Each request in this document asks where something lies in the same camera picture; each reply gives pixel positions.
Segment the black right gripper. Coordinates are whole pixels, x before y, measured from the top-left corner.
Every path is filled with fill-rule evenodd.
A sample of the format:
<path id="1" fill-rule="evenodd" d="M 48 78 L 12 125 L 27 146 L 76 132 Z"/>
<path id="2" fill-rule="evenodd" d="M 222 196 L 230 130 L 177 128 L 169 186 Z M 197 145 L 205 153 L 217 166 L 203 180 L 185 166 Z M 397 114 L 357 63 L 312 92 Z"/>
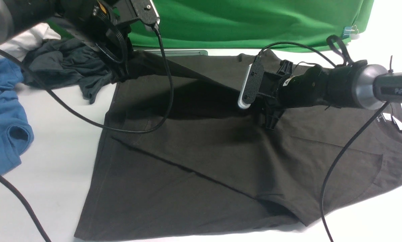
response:
<path id="1" fill-rule="evenodd" d="M 285 61 L 285 70 L 263 71 L 260 86 L 260 109 L 263 115 L 262 128 L 274 130 L 286 109 L 313 106 L 328 106 L 328 71 L 319 65 L 309 67 L 302 75 L 293 75 L 292 64 Z"/>

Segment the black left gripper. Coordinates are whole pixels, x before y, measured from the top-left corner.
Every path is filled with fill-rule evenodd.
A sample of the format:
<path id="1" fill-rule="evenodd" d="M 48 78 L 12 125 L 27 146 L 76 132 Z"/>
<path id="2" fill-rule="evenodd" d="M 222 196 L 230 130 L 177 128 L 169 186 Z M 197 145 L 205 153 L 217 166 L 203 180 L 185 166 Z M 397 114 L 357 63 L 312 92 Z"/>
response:
<path id="1" fill-rule="evenodd" d="M 115 26 L 117 17 L 103 0 L 59 0 L 58 25 L 94 50 L 112 70 L 112 83 L 135 79 L 131 49 Z"/>

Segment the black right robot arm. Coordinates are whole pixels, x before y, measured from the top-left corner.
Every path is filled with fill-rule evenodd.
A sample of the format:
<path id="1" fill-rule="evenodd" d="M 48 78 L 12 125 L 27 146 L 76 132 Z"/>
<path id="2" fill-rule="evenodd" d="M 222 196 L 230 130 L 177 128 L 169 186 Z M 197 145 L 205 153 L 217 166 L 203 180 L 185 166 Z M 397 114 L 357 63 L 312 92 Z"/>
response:
<path id="1" fill-rule="evenodd" d="M 280 62 L 275 73 L 265 73 L 259 94 L 264 98 L 264 127 L 273 130 L 285 110 L 312 106 L 376 110 L 386 102 L 402 103 L 402 73 L 393 73 L 366 60 L 353 61 L 340 37 L 326 40 L 343 63 L 333 69 L 319 65 L 302 75 L 293 63 Z"/>

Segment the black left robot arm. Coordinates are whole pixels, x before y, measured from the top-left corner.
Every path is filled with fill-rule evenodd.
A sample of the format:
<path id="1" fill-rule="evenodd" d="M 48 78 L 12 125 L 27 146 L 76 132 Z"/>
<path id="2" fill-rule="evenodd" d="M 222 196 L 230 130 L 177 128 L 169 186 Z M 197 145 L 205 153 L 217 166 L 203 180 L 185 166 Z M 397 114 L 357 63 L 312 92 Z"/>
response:
<path id="1" fill-rule="evenodd" d="M 0 45 L 49 19 L 95 51 L 115 82 L 129 78 L 129 27 L 106 0 L 0 0 Z"/>

